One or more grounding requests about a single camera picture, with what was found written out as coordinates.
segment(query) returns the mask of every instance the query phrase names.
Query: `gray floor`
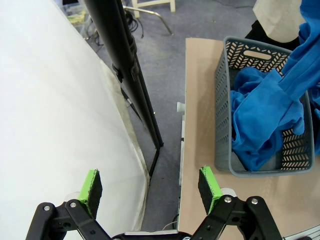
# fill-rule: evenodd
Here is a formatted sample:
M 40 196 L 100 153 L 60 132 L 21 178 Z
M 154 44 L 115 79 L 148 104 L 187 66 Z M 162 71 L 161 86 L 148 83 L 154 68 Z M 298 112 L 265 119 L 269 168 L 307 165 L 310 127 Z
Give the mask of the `gray floor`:
M 252 11 L 255 0 L 176 0 L 176 12 L 169 4 L 148 7 L 160 13 L 174 32 L 169 36 L 160 20 L 141 13 L 144 27 L 134 32 L 138 57 L 146 81 L 160 132 L 164 141 L 150 183 L 143 231 L 159 231 L 178 212 L 180 187 L 180 139 L 182 115 L 176 112 L 177 102 L 185 101 L 186 38 L 223 40 L 225 36 L 243 38 L 256 20 Z M 104 47 L 97 54 L 108 66 L 109 55 Z M 148 168 L 155 153 L 147 131 L 130 110 L 133 126 Z

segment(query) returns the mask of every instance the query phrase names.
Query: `plastic basket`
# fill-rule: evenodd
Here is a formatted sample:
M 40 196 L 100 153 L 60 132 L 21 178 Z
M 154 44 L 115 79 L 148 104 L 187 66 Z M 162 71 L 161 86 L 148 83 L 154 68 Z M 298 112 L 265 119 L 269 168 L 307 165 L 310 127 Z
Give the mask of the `plastic basket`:
M 259 171 L 247 171 L 232 151 L 230 90 L 238 72 L 255 67 L 262 72 L 276 69 L 280 74 L 291 51 L 259 41 L 227 36 L 215 71 L 215 167 L 238 177 L 269 177 L 311 171 L 314 160 L 314 137 L 308 93 L 300 101 L 304 110 L 304 134 L 292 129 L 282 132 L 283 149 Z

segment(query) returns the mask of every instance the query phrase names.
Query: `blue fabric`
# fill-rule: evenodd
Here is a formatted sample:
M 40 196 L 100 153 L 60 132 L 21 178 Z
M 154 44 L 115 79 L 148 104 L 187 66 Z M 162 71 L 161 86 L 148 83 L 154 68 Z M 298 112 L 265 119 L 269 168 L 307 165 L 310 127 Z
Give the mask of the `blue fabric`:
M 231 91 L 232 149 L 249 171 L 259 170 L 283 147 L 282 130 L 304 132 L 299 98 L 311 88 L 314 114 L 320 120 L 320 0 L 302 0 L 306 23 L 300 26 L 301 45 L 289 56 L 282 73 L 262 73 L 247 67 Z M 320 153 L 320 130 L 316 153 Z

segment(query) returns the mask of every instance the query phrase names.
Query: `table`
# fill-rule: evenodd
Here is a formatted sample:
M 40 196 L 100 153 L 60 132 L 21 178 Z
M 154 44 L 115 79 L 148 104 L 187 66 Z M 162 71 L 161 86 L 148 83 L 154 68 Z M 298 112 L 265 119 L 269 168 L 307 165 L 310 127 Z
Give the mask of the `table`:
M 320 224 L 320 159 L 310 173 L 280 177 L 235 177 L 214 167 L 214 73 L 223 42 L 186 39 L 185 135 L 178 230 L 193 234 L 206 216 L 199 191 L 199 168 L 211 166 L 221 188 L 232 188 L 241 200 L 261 196 L 282 236 Z M 226 227 L 222 240 L 242 239 L 235 226 Z

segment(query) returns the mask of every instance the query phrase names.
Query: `blue garment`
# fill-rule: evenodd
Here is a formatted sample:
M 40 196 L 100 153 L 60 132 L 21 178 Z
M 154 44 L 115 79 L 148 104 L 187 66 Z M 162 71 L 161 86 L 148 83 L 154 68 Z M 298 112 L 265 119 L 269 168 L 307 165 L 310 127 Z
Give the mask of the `blue garment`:
M 311 88 L 320 107 L 320 0 L 302 0 L 301 45 L 289 56 L 282 73 L 262 73 L 248 67 L 236 77 L 231 91 L 232 149 L 249 171 L 257 171 L 283 147 L 282 130 L 304 132 L 303 105 L 299 98 Z M 320 119 L 320 110 L 314 112 Z M 320 153 L 320 131 L 316 149 Z

